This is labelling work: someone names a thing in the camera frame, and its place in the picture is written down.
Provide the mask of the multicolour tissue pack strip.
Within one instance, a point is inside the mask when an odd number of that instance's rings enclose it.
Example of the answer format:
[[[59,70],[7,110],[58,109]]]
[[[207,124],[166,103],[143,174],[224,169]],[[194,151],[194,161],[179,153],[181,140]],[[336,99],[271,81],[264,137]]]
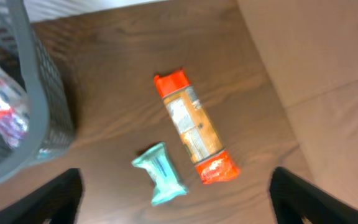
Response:
[[[29,130],[26,91],[0,67],[0,135],[9,147],[19,147]]]

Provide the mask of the grey plastic basket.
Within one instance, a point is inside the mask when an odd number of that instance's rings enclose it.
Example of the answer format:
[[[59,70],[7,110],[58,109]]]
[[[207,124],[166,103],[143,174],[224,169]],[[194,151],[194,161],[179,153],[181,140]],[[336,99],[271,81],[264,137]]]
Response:
[[[29,130],[13,149],[0,135],[0,184],[64,155],[75,129],[57,66],[33,30],[22,1],[0,1],[0,67],[26,91]]]

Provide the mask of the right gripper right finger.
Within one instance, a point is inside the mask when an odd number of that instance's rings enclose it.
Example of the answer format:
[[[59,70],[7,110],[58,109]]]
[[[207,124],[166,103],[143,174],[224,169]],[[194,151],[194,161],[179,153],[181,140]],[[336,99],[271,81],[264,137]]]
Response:
[[[358,210],[342,203],[284,167],[272,172],[269,186],[277,223],[358,224]]]

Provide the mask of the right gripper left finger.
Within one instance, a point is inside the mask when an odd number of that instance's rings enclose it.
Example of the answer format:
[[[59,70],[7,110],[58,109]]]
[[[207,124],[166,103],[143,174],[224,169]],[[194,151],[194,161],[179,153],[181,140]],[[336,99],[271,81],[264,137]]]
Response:
[[[83,196],[80,170],[71,168],[0,211],[0,224],[76,223]]]

